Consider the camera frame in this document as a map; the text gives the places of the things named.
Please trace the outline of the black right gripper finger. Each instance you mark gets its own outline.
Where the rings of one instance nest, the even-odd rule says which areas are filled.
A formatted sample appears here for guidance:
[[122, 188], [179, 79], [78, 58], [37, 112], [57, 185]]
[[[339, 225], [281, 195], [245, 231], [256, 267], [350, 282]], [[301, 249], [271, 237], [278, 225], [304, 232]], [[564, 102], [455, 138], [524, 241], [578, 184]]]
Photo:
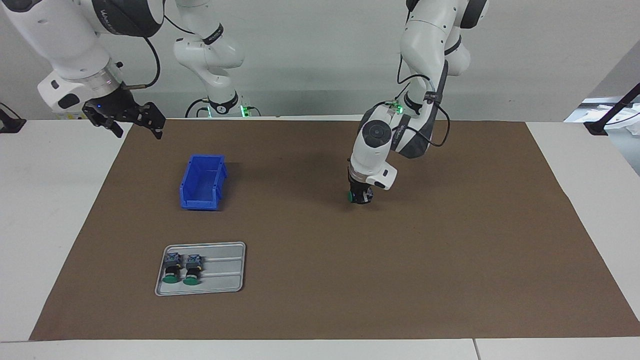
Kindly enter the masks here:
[[159, 141], [163, 136], [166, 117], [153, 102], [147, 102], [139, 107], [139, 126], [150, 130]]
[[123, 137], [124, 131], [121, 126], [113, 119], [113, 118], [100, 118], [97, 121], [98, 126], [109, 130], [114, 134], [115, 137], [121, 139]]

